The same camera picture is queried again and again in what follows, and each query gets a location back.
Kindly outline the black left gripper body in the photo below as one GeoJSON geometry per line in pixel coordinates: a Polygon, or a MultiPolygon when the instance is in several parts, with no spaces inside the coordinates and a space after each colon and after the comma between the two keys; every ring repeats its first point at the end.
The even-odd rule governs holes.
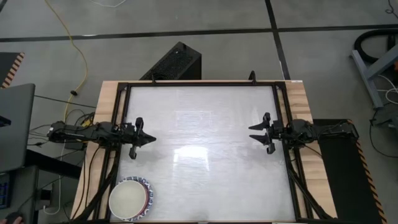
{"type": "Polygon", "coordinates": [[[135,124],[123,123],[122,128],[122,142],[124,144],[131,144],[129,151],[129,157],[131,159],[136,159],[138,147],[143,146],[147,143],[146,135],[143,132],[144,120],[141,117],[136,118],[135,124]]]}

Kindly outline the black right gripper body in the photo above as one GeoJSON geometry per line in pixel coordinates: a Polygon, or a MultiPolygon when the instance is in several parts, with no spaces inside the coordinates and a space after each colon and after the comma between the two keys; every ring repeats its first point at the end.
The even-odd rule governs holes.
{"type": "Polygon", "coordinates": [[[271,123],[271,114],[266,112],[263,116],[263,128],[266,130],[267,140],[267,153],[273,154],[275,152],[275,144],[273,140],[287,139],[288,135],[292,134],[290,124],[284,126],[280,120],[274,120],[271,123]]]}

